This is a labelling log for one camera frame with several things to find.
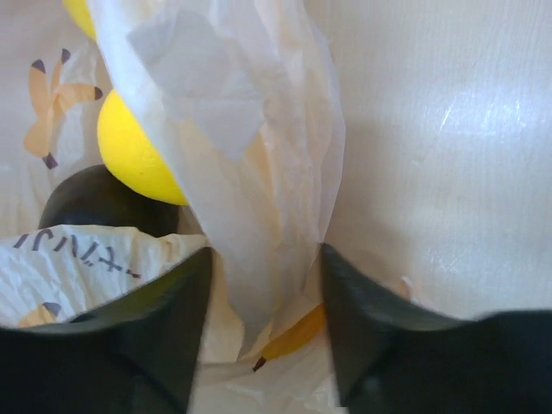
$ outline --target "yellow fruit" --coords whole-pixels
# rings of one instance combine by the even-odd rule
[[[79,26],[90,38],[95,40],[96,31],[94,30],[94,24],[90,18],[86,0],[63,0],[63,4],[66,6],[69,15],[75,23],[77,23],[77,26]]]
[[[307,313],[299,322],[282,335],[270,341],[262,351],[261,358],[255,364],[256,371],[267,361],[294,353],[314,339],[326,324],[326,314],[320,304]]]
[[[115,91],[100,110],[97,143],[107,169],[127,187],[154,200],[187,204],[165,162]]]

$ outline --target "black avocado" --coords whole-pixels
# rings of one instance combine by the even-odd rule
[[[162,203],[130,190],[103,166],[91,166],[63,181],[42,212],[39,229],[59,224],[136,227],[162,237],[176,233],[177,205]]]

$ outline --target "yellow ball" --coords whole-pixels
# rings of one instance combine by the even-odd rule
[[[154,200],[187,204],[165,162],[115,91],[100,110],[97,143],[107,169],[127,187]]]
[[[94,41],[96,40],[96,31],[90,18],[86,0],[63,0],[69,15],[77,23],[83,32],[85,32]]]

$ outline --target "black robotic claw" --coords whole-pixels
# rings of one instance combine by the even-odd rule
[[[323,246],[323,300],[351,414],[552,412],[552,311],[459,321],[372,282]]]
[[[0,412],[186,413],[211,251],[71,323],[0,329]]]

